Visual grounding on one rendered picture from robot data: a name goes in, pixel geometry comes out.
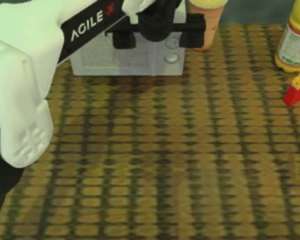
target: orange cup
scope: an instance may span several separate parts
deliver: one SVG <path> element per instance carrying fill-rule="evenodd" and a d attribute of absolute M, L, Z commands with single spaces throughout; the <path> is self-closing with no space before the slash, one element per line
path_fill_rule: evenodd
<path fill-rule="evenodd" d="M 204 33 L 204 45 L 194 48 L 199 52 L 207 51 L 215 38 L 221 15 L 228 0 L 189 0 L 189 13 L 203 14 L 206 24 Z"/>

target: brown woven surface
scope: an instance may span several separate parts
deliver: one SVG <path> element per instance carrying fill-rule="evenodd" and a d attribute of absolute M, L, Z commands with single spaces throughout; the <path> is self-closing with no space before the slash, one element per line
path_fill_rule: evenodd
<path fill-rule="evenodd" d="M 222 26 L 182 77 L 74 77 L 52 143 L 9 194 L 0 240 L 300 240 L 300 103 L 278 25 Z"/>

